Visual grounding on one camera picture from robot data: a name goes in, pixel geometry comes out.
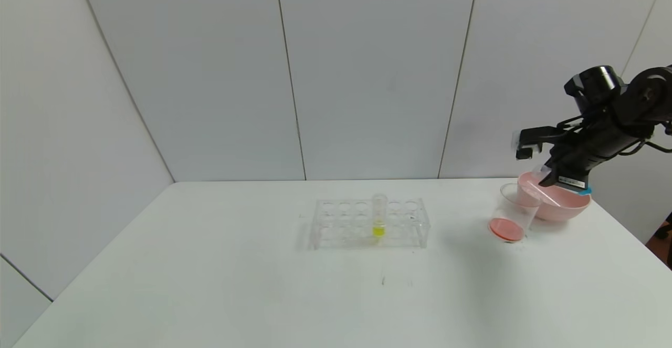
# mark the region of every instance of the white table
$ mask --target white table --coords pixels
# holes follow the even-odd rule
[[[595,203],[497,240],[510,181],[177,183],[16,347],[669,344],[669,269]],[[316,199],[377,192],[423,198],[426,249],[307,248]]]

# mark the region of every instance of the black robotic arm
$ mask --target black robotic arm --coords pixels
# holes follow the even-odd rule
[[[564,85],[581,114],[557,126],[525,129],[516,142],[516,159],[530,159],[544,143],[552,144],[540,181],[572,191],[588,188],[588,174],[618,155],[632,155],[644,145],[672,152],[649,142],[656,125],[672,135],[672,65],[650,68],[629,85],[611,66],[590,68]]]

